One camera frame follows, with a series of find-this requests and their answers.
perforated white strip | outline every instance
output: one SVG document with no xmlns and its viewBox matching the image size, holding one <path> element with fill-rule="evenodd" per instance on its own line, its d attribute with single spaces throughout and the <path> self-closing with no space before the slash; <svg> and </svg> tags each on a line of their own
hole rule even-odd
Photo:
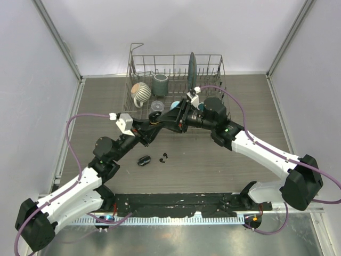
<svg viewBox="0 0 341 256">
<path fill-rule="evenodd" d="M 121 220 L 121 217 L 115 217 L 115 221 Z M 73 226 L 107 226 L 103 223 L 95 223 L 95 219 L 90 216 L 83 216 L 75 220 L 70 225 Z M 180 225 L 242 225 L 244 224 L 243 214 L 237 214 L 237 217 L 224 217 L 224 218 L 203 218 L 201 213 L 195 213 L 193 217 L 185 218 L 129 218 L 122 226 L 180 226 Z"/>
</svg>

metallic floor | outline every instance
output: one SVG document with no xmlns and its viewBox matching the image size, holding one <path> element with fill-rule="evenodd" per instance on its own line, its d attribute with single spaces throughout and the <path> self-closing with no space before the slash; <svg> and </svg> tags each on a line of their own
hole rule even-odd
<svg viewBox="0 0 341 256">
<path fill-rule="evenodd" d="M 243 104 L 250 131 L 260 139 L 288 151 L 265 75 L 228 75 L 227 89 Z M 125 78 L 88 78 L 78 113 L 120 112 Z M 230 99 L 232 120 L 242 124 L 238 106 Z M 83 167 L 93 159 L 96 140 L 108 136 L 116 140 L 118 128 L 102 118 L 76 120 L 71 143 Z M 169 159 L 160 163 L 163 153 Z M 139 167 L 137 160 L 149 155 L 150 164 Z M 277 177 L 253 160 L 219 147 L 210 138 L 188 133 L 166 136 L 161 131 L 148 147 L 137 145 L 119 164 L 113 179 L 105 185 L 114 193 L 208 193 L 240 191 L 250 181 L 273 181 Z M 78 175 L 70 152 L 65 162 L 61 185 Z"/>
<path fill-rule="evenodd" d="M 273 231 L 285 214 L 265 214 L 261 230 Z M 276 235 L 253 233 L 242 225 L 119 227 L 92 233 L 93 226 L 67 226 L 39 256 L 318 256 L 323 255 L 308 213 L 290 214 Z"/>
</svg>

gray cup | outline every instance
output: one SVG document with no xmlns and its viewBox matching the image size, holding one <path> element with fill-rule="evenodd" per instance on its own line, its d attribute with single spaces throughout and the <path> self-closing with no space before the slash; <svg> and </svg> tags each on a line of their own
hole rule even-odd
<svg viewBox="0 0 341 256">
<path fill-rule="evenodd" d="M 166 96 L 168 94 L 168 76 L 164 74 L 154 75 L 151 92 L 155 96 Z"/>
</svg>

metal wire rack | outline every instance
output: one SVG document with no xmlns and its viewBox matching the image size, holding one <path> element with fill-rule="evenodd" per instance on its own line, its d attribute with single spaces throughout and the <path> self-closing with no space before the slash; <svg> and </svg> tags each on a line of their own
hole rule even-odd
<svg viewBox="0 0 341 256">
<path fill-rule="evenodd" d="M 161 101 L 168 111 L 174 101 L 180 101 L 186 97 L 188 92 L 188 63 L 189 54 L 164 54 L 148 55 L 135 54 L 135 50 L 141 47 L 143 43 L 132 43 L 129 51 L 129 60 L 127 67 L 126 87 L 122 112 L 129 113 L 132 117 L 139 119 L 148 119 L 151 113 L 151 103 L 155 100 Z M 215 85 L 226 88 L 225 69 L 223 57 L 220 54 L 196 54 L 197 59 L 197 83 L 196 86 Z M 131 89 L 134 84 L 144 82 L 149 87 L 152 84 L 152 78 L 155 74 L 165 74 L 169 79 L 168 95 L 165 97 L 152 94 L 148 102 L 143 104 L 142 108 L 136 108 L 131 97 Z M 199 94 L 200 102 L 206 98 L 221 98 L 228 110 L 230 116 L 229 99 L 218 89 L 204 89 Z M 207 134 L 202 129 L 191 128 L 188 133 Z"/>
</svg>

reflective metal surface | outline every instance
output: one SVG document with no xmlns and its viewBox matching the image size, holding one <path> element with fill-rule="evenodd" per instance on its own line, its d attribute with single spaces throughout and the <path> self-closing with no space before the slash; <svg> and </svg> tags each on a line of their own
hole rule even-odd
<svg viewBox="0 0 341 256">
<path fill-rule="evenodd" d="M 285 214 L 267 214 L 262 230 L 278 229 Z M 243 226 L 124 226 L 106 232 L 94 232 L 93 226 L 69 226 L 62 230 L 41 256 L 315 256 L 323 255 L 310 214 L 292 213 L 288 226 L 280 233 L 264 236 Z"/>
</svg>

